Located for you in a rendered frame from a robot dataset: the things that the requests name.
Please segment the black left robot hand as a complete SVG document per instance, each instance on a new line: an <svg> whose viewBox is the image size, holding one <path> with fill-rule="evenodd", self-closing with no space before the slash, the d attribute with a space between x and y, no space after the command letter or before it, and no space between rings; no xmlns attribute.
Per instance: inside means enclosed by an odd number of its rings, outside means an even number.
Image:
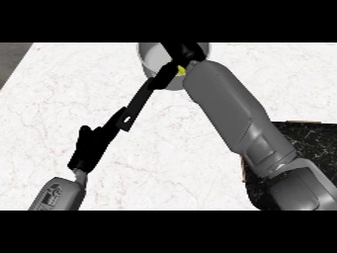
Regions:
<svg viewBox="0 0 337 253"><path fill-rule="evenodd" d="M89 126L81 126L78 129L78 137L75 141L75 149L66 163L71 171L80 170L90 173L102 158L105 149L114 140L120 129L115 127L126 108L121 108L103 126L92 129Z"/></svg>

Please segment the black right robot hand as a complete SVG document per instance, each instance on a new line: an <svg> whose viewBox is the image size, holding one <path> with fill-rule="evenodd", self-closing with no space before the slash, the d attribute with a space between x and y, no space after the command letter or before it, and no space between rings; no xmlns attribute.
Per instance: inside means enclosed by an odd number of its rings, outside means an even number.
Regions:
<svg viewBox="0 0 337 253"><path fill-rule="evenodd" d="M205 59L204 51L197 42L161 42L148 52L145 62L154 72L152 90L180 90L191 61ZM176 75L177 66L185 68L185 75Z"/></svg>

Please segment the black marble tray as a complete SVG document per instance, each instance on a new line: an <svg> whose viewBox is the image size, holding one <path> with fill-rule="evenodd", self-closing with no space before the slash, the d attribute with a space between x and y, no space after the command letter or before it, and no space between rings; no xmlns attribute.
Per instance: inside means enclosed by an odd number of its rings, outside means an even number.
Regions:
<svg viewBox="0 0 337 253"><path fill-rule="evenodd" d="M313 162L337 187L337 124L312 122L273 122L273 124L296 149L297 157ZM272 180L256 176L242 156L241 167L253 206L262 211L279 211L269 193Z"/></svg>

